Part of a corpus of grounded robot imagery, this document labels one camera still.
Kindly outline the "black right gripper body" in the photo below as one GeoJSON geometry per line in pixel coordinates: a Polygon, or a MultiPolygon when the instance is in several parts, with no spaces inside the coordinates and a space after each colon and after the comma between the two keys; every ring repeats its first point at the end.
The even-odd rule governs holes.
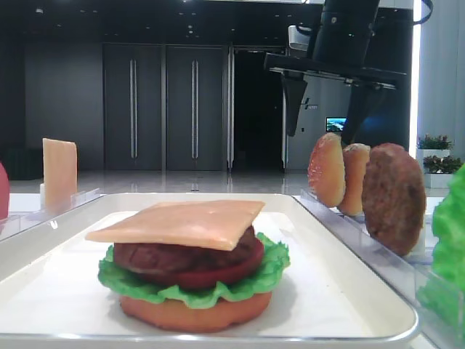
{"type": "Polygon", "coordinates": [[[364,66],[378,8],[378,1],[325,1],[320,19],[307,26],[313,35],[305,55],[267,54],[264,69],[397,89],[404,73],[364,66]]]}

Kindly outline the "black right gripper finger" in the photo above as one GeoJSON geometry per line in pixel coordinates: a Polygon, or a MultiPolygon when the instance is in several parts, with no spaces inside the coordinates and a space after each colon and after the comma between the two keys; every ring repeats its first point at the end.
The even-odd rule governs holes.
{"type": "Polygon", "coordinates": [[[286,134],[289,137],[293,137],[296,133],[302,98],[307,88],[307,82],[304,80],[302,73],[289,71],[285,71],[282,74],[281,82],[286,102],[286,134]]]}
{"type": "Polygon", "coordinates": [[[384,98],[384,87],[379,84],[353,86],[346,121],[341,134],[343,143],[353,143],[366,118],[374,112],[384,98]]]}

